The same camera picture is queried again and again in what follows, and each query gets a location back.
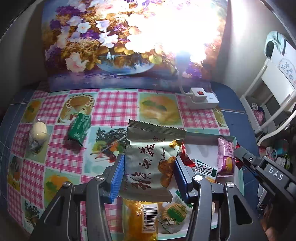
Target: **cable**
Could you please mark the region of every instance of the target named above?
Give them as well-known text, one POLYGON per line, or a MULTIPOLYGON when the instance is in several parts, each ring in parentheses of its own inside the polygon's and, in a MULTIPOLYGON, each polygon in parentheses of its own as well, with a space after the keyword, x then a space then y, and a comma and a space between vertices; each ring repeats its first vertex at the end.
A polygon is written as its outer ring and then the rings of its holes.
POLYGON ((179 89, 183 95, 192 96, 193 93, 186 93, 182 87, 182 73, 188 68, 191 54, 186 51, 181 51, 176 55, 176 67, 178 70, 179 89))

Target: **wall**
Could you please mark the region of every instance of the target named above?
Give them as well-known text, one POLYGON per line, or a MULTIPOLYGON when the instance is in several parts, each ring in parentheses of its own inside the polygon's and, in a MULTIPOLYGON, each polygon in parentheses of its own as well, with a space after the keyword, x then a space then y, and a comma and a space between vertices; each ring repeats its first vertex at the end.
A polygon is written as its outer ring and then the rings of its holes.
POLYGON ((35 1, 17 18, 0 41, 0 115, 21 87, 46 79, 41 42, 42 1, 35 1))
POLYGON ((240 97, 265 61, 267 34, 277 30, 291 42, 277 17, 260 0, 229 0, 226 28, 214 80, 228 85, 240 97))

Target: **plastic wrapped bun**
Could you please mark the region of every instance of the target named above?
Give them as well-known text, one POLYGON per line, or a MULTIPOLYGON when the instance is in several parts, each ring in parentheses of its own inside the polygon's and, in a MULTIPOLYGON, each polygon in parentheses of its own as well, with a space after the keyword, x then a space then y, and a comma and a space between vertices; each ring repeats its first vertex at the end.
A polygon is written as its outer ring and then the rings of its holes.
POLYGON ((37 119, 33 124, 29 132, 29 150, 38 152, 44 142, 48 139, 47 126, 45 121, 37 119))
POLYGON ((157 240, 158 204, 123 200, 124 241, 157 240))

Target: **silver snack bag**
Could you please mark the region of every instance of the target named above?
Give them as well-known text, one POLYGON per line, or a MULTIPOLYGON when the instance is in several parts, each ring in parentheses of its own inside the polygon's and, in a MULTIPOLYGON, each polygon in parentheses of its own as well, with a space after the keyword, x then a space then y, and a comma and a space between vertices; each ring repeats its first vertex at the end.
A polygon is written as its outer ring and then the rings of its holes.
POLYGON ((167 189, 186 131, 129 120, 125 175, 120 196, 146 202, 171 202, 167 189))

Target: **green snack package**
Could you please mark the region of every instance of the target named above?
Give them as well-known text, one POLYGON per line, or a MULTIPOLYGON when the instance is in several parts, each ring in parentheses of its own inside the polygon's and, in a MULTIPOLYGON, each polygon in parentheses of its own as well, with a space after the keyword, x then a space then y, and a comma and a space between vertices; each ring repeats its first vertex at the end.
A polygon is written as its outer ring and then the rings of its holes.
POLYGON ((201 175, 205 177, 209 182, 216 183, 216 177, 217 177, 217 170, 213 167, 210 167, 209 165, 196 160, 195 161, 196 168, 194 170, 194 173, 196 175, 201 175))
POLYGON ((70 130, 68 131, 68 139, 77 141, 80 146, 83 146, 84 138, 86 137, 87 130, 91 126, 91 116, 78 113, 77 118, 74 120, 70 130))

